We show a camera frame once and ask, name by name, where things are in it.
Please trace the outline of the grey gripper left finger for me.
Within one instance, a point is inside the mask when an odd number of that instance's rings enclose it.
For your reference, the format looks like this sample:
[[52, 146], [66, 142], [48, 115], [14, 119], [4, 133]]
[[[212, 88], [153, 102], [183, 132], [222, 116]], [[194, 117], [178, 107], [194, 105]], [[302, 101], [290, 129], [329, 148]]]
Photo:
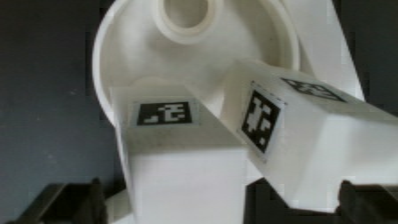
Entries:
[[61, 183], [50, 184], [45, 187], [43, 192], [39, 193], [23, 214], [20, 215], [18, 219], [7, 224], [41, 224], [41, 218], [59, 198], [64, 187], [66, 185]]

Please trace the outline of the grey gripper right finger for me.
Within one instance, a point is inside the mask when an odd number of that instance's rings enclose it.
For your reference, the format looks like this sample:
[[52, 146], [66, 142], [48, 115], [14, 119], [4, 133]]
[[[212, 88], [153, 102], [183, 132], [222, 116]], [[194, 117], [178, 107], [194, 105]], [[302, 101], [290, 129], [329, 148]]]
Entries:
[[377, 204], [382, 210], [398, 210], [398, 186], [379, 185]]

